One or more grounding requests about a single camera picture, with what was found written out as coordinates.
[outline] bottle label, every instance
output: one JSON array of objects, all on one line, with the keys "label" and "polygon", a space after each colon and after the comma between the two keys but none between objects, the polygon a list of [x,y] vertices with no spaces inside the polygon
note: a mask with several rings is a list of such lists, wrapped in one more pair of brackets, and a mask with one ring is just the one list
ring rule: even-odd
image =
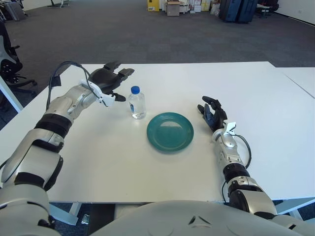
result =
[{"label": "bottle label", "polygon": [[131,103],[129,103],[129,104],[130,104],[130,109],[131,109],[131,111],[134,112],[133,105],[132,105]]}]

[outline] green plate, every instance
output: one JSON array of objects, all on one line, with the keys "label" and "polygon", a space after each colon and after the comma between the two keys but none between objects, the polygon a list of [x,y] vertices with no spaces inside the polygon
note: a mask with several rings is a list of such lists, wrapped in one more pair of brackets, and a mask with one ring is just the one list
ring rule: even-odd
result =
[{"label": "green plate", "polygon": [[161,151],[179,151],[191,143],[193,127],[186,117],[166,112],[150,121],[147,136],[150,143]]}]

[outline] plastic bottle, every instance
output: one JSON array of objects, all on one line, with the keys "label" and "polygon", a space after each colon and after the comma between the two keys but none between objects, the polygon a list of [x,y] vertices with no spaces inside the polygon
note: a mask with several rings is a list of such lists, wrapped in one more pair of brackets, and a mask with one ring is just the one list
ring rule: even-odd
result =
[{"label": "plastic bottle", "polygon": [[128,99],[132,117],[135,119],[142,119],[145,117],[146,106],[144,94],[140,92],[140,88],[138,86],[131,87],[131,94]]}]

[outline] yellow box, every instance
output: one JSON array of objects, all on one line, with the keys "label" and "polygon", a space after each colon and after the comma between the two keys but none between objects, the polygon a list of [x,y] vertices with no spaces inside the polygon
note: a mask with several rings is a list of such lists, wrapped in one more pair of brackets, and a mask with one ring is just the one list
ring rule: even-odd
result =
[{"label": "yellow box", "polygon": [[159,11],[159,0],[147,0],[148,11]]},{"label": "yellow box", "polygon": [[201,11],[209,11],[210,3],[202,3],[201,4]]}]

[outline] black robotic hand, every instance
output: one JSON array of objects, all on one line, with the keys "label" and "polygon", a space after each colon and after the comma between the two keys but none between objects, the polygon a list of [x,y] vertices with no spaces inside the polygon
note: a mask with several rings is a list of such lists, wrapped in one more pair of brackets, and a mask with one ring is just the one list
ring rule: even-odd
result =
[{"label": "black robotic hand", "polygon": [[122,69],[118,74],[114,73],[114,70],[120,66],[118,61],[110,62],[104,65],[103,68],[95,70],[89,80],[99,86],[104,94],[116,96],[115,101],[125,102],[126,98],[122,95],[114,93],[113,90],[120,86],[120,83],[128,78],[134,70]]},{"label": "black robotic hand", "polygon": [[[223,121],[227,119],[225,111],[221,108],[221,104],[218,100],[210,97],[203,96],[202,100],[206,102],[205,106],[198,105],[198,110],[202,113],[203,118],[211,128],[212,132],[217,129],[223,128]],[[210,107],[215,111],[214,114],[211,113]]]}]

